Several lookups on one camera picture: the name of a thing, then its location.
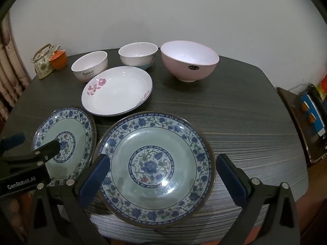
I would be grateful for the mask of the orange tea strainer cup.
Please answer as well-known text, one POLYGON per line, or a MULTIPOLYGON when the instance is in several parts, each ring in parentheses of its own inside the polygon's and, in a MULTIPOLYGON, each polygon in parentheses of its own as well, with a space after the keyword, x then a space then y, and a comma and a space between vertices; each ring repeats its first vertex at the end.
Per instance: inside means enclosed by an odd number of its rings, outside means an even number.
POLYGON ((61 70, 66 67, 67 65, 67 56, 65 50, 56 50, 54 54, 49 59, 51 66, 55 70, 61 70))

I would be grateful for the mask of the dark wooden side cabinet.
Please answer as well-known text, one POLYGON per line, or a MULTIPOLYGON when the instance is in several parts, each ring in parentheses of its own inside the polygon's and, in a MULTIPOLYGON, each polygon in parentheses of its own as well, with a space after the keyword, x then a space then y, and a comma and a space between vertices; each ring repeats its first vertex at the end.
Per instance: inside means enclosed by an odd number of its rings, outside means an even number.
POLYGON ((277 92, 299 133, 307 164, 312 165, 326 157, 326 133, 322 137, 318 136, 314 125, 309 122, 308 115, 301 109, 300 97, 302 94, 308 94, 323 119, 326 131, 326 102, 320 98, 318 91, 313 85, 309 85, 298 95, 281 87, 278 87, 277 92))

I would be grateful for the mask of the beige patterned curtain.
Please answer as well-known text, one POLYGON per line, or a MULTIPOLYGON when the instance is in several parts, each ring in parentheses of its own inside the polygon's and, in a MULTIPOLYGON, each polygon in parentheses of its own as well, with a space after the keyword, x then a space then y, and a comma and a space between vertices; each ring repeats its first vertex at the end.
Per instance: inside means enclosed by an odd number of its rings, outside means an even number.
POLYGON ((1 120, 7 121, 11 110, 30 84, 30 78, 16 51, 9 15, 1 21, 1 120))

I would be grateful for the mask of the large pink bowl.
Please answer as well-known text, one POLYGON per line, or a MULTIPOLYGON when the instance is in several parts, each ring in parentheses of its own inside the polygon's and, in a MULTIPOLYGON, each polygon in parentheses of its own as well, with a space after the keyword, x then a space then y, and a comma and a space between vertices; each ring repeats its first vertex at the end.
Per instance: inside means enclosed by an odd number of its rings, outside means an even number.
POLYGON ((160 47, 160 52, 165 67, 182 82, 208 77, 219 62, 219 55, 214 50, 193 41, 168 41, 160 47))

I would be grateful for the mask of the floral ceramic teapot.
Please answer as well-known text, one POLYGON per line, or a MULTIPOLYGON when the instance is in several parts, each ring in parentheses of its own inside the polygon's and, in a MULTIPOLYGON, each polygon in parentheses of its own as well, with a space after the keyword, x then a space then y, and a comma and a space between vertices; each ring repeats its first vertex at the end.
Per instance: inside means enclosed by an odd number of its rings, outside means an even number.
POLYGON ((53 72, 54 68, 50 64, 49 59, 53 56, 54 52, 60 48, 61 45, 55 47, 48 43, 40 48, 30 60, 31 63, 34 64, 34 70, 39 80, 46 78, 53 72))

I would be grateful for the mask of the small blue floral plate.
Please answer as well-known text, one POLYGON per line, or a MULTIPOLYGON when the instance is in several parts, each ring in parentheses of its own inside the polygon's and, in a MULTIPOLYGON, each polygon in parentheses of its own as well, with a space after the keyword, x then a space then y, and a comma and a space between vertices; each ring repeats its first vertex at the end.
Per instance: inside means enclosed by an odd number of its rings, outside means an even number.
POLYGON ((52 140, 59 142, 60 151, 46 162, 50 187, 76 179, 89 167, 96 143, 95 122, 83 109, 57 109, 37 129, 32 150, 52 140))

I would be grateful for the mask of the white Dog bowl blue base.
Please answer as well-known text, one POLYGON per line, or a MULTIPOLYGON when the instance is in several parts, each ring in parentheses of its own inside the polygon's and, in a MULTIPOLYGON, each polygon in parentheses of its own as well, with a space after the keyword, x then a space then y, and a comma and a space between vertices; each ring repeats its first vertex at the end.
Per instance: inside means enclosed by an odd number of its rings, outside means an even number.
POLYGON ((118 54, 124 65, 146 70, 154 64, 157 51, 158 47, 153 43, 135 42, 121 47, 118 54))

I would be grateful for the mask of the large blue floral plate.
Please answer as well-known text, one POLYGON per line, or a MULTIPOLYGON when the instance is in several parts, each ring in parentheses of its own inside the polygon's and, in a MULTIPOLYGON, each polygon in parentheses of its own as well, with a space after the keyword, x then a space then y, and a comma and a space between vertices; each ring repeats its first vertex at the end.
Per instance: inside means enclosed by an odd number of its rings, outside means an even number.
POLYGON ((127 116, 95 149, 110 168, 99 189, 108 210, 123 221, 161 228, 191 217, 215 184, 213 150, 199 128, 170 113, 127 116))

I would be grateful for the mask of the white plate pink flowers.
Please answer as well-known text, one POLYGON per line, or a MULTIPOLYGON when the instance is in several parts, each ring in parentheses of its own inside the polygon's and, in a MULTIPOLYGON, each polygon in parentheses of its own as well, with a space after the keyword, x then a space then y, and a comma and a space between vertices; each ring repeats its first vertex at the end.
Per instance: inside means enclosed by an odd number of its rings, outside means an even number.
POLYGON ((82 106, 97 116, 117 116, 143 104, 151 95, 151 76, 140 68, 118 66, 107 69, 84 87, 82 106))

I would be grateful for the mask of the white Rabbit bowl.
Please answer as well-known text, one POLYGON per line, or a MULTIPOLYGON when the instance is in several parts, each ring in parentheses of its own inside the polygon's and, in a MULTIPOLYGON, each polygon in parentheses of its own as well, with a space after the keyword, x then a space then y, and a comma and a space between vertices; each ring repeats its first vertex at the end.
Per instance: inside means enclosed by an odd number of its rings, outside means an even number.
POLYGON ((78 58, 71 67, 75 77, 81 82, 89 82, 108 68, 108 54, 105 51, 94 51, 78 58))

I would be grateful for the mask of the blue box with orange squares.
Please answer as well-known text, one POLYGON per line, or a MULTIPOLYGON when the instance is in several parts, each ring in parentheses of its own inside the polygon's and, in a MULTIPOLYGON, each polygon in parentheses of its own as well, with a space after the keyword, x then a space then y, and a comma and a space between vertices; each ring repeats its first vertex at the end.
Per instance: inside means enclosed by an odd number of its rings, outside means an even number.
POLYGON ((308 115, 309 122, 314 125, 318 136, 322 137, 326 133, 325 125, 316 105, 308 94, 302 94, 300 99, 301 109, 308 115))

